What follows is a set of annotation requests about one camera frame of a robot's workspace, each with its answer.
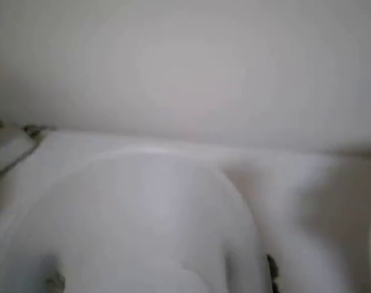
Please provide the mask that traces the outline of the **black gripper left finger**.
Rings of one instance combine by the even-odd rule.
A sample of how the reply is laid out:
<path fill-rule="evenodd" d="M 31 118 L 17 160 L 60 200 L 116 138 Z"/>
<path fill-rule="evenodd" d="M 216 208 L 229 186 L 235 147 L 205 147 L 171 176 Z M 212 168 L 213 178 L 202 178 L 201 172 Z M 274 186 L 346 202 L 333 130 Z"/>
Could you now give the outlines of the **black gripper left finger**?
<path fill-rule="evenodd" d="M 45 292 L 64 293 L 66 281 L 61 273 L 57 256 L 47 255 L 43 261 L 43 276 L 45 278 Z"/>

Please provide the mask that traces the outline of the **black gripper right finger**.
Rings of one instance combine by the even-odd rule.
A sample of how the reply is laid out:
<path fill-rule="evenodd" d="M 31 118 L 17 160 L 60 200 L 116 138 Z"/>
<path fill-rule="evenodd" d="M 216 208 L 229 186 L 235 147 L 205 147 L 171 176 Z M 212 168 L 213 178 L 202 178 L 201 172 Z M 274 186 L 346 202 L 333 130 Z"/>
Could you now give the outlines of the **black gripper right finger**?
<path fill-rule="evenodd" d="M 272 291 L 273 293 L 279 293 L 279 287 L 277 284 L 277 279 L 279 277 L 279 268 L 276 265 L 275 260 L 270 254 L 267 254 L 268 267 L 270 271 L 270 277 L 272 281 Z"/>

